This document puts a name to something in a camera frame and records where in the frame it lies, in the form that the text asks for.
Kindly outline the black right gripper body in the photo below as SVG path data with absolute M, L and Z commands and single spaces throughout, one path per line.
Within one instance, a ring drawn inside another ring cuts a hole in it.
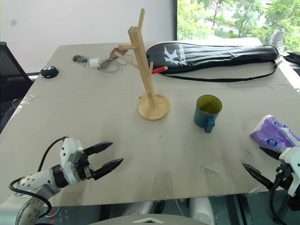
M 289 188 L 293 181 L 293 169 L 289 164 L 282 163 L 277 169 L 276 169 L 276 177 L 279 177 L 281 179 L 279 186 L 282 188 Z

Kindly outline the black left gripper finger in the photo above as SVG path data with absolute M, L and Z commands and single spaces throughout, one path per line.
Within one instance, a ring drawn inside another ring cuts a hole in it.
M 116 169 L 122 163 L 123 160 L 124 160 L 124 158 L 119 158 L 119 159 L 115 159 L 115 160 L 112 160 L 112 161 L 106 163 L 100 169 L 97 169 L 93 172 L 93 179 L 98 180 L 98 179 L 106 176 L 107 174 L 112 172 L 114 169 Z
M 86 155 L 98 154 L 98 153 L 104 151 L 105 149 L 107 149 L 108 147 L 110 147 L 112 144 L 113 144 L 113 142 L 101 142 L 101 143 L 95 144 L 91 147 L 84 149 L 83 152 Z

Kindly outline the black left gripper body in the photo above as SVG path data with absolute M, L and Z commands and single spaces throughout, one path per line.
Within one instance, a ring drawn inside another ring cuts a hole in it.
M 89 180 L 93 177 L 93 169 L 89 162 L 89 154 L 86 152 L 75 152 L 69 156 L 71 163 L 70 178 L 71 182 Z

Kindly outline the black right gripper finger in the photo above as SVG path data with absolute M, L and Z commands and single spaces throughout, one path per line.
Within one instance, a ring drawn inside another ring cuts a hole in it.
M 258 182 L 260 182 L 263 186 L 265 186 L 269 191 L 273 189 L 274 183 L 271 182 L 268 178 L 263 176 L 260 171 L 248 165 L 246 163 L 242 163 L 247 172 Z
M 267 147 L 259 147 L 263 152 L 265 152 L 267 155 L 269 155 L 270 157 L 279 160 L 279 156 L 281 155 L 280 151 L 277 151 L 275 149 L 271 149 L 271 148 L 267 148 Z

